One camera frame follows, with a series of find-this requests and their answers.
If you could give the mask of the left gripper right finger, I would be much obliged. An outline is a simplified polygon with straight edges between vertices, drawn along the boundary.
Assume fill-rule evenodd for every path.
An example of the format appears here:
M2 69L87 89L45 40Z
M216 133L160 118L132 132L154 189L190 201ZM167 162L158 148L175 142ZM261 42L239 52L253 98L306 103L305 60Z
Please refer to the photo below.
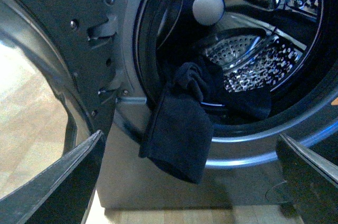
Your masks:
M304 223L337 223L337 165L280 134L276 153Z

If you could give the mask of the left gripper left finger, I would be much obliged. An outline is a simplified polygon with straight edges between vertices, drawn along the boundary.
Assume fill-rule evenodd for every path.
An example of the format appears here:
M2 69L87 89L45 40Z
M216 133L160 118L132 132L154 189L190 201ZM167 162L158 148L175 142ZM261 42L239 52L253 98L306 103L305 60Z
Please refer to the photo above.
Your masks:
M1 199L1 223L85 223L105 152L98 130Z

